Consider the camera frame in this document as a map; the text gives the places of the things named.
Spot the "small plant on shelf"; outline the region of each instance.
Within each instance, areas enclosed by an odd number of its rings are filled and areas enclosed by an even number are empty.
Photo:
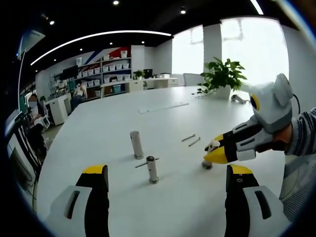
[[[208,94],[226,85],[229,85],[234,91],[239,90],[242,84],[240,79],[247,80],[240,71],[245,68],[240,65],[240,62],[232,62],[229,58],[226,63],[216,57],[214,59],[215,62],[204,64],[208,72],[200,74],[204,77],[204,83],[197,84],[203,87],[197,89],[197,94]]]
[[[134,72],[134,80],[141,79],[145,75],[143,70],[137,70]]]

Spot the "metal cylinder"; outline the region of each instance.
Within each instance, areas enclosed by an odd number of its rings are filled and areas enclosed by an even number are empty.
[[[129,135],[130,135],[130,140],[132,141],[135,158],[142,159],[144,157],[144,152],[142,149],[142,144],[140,143],[139,132],[132,131]]]
[[[158,176],[157,176],[157,171],[156,171],[156,161],[153,156],[149,156],[146,158],[147,160],[147,168],[149,172],[149,182],[151,184],[156,184],[158,183]]]
[[[207,153],[210,153],[212,150],[214,150],[215,148],[219,147],[220,145],[221,144],[220,144],[219,141],[216,141],[216,140],[211,141],[211,143],[209,144]],[[202,167],[204,169],[211,169],[213,167],[213,162],[203,160]]]

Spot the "desk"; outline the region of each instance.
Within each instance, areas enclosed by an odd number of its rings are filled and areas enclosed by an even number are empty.
[[[71,113],[70,101],[71,94],[67,93],[45,102],[45,105],[49,105],[50,107],[55,125],[64,123],[68,118],[68,115]]]
[[[201,167],[204,147],[218,134],[253,115],[249,103],[196,98],[197,87],[146,90],[79,105],[57,134],[43,164],[37,192],[40,219],[88,166],[109,168],[109,232],[112,237],[224,236],[226,165]],[[189,103],[140,114],[140,108]],[[149,183],[145,161],[133,156],[129,133],[140,132],[145,157],[157,158],[159,182]],[[201,140],[181,142],[195,133]],[[277,197],[284,154],[267,151],[256,159],[234,162],[252,169],[260,185]]]
[[[126,85],[126,92],[137,92],[144,90],[144,83],[143,82],[154,82],[154,88],[168,88],[178,85],[178,79],[177,78],[148,78],[143,80],[123,80],[123,81],[114,81],[110,83],[105,83],[100,86],[101,88],[101,98],[105,97],[104,88],[106,86],[113,86],[113,85],[120,85],[125,84]]]

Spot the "white flower pot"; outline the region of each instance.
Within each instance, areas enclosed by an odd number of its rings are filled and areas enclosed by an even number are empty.
[[[221,86],[216,90],[215,97],[218,99],[228,100],[231,90],[232,89],[229,85],[226,85],[225,87]]]

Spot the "ceiling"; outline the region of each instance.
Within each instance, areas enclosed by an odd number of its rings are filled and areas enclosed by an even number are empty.
[[[271,0],[257,0],[264,16],[277,18],[281,24],[294,28],[288,17]],[[181,6],[186,14],[180,14]],[[34,80],[35,70],[43,70],[62,60],[98,49],[141,44],[157,46],[171,37],[150,34],[113,34],[97,36],[71,43],[43,57],[33,66],[30,63],[47,51],[65,42],[90,34],[116,30],[148,30],[179,33],[197,25],[219,23],[221,18],[256,15],[250,0],[112,0],[66,1],[22,3],[18,17],[19,32],[34,29],[45,35],[25,56],[28,72],[22,84]]]

